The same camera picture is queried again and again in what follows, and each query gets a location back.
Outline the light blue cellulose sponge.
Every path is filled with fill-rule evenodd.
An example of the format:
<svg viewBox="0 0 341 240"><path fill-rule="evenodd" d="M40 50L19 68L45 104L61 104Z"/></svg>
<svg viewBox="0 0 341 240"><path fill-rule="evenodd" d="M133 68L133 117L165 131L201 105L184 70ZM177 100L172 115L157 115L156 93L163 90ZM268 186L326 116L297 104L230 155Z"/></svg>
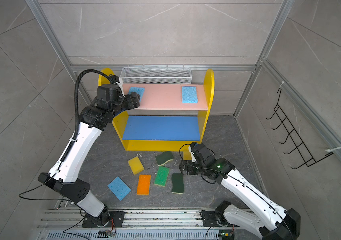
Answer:
<svg viewBox="0 0 341 240"><path fill-rule="evenodd" d="M182 103L183 104L197 104L197 88L196 87L182 87Z"/></svg>

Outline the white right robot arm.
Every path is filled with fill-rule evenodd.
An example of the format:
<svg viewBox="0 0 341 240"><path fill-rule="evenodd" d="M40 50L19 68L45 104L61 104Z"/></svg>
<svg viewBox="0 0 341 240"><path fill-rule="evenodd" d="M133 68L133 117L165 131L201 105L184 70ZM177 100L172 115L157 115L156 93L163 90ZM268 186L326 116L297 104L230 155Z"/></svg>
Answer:
<svg viewBox="0 0 341 240"><path fill-rule="evenodd" d="M274 203L254 187L228 160L220 158L210 165L181 161L180 171L186 175L206 176L231 191L250 210L239 209L228 201L215 209L219 225L236 225L262 240L296 240L300 236L301 216L294 210Z"/></svg>

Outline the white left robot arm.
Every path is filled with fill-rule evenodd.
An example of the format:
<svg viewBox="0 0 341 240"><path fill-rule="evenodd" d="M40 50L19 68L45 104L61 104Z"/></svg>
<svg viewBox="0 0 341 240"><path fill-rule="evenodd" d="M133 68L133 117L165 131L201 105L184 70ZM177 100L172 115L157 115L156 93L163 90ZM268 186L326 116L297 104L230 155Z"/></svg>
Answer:
<svg viewBox="0 0 341 240"><path fill-rule="evenodd" d="M97 100L95 106L85 107L79 115L77 128L61 158L49 172L40 173L38 177L39 182L85 211L85 217L98 227L104 227L109 223L108 207L91 192L89 183L79 179L80 169L106 125L120 113L138 108L139 105L140 95L133 92L125 95L117 104Z"/></svg>

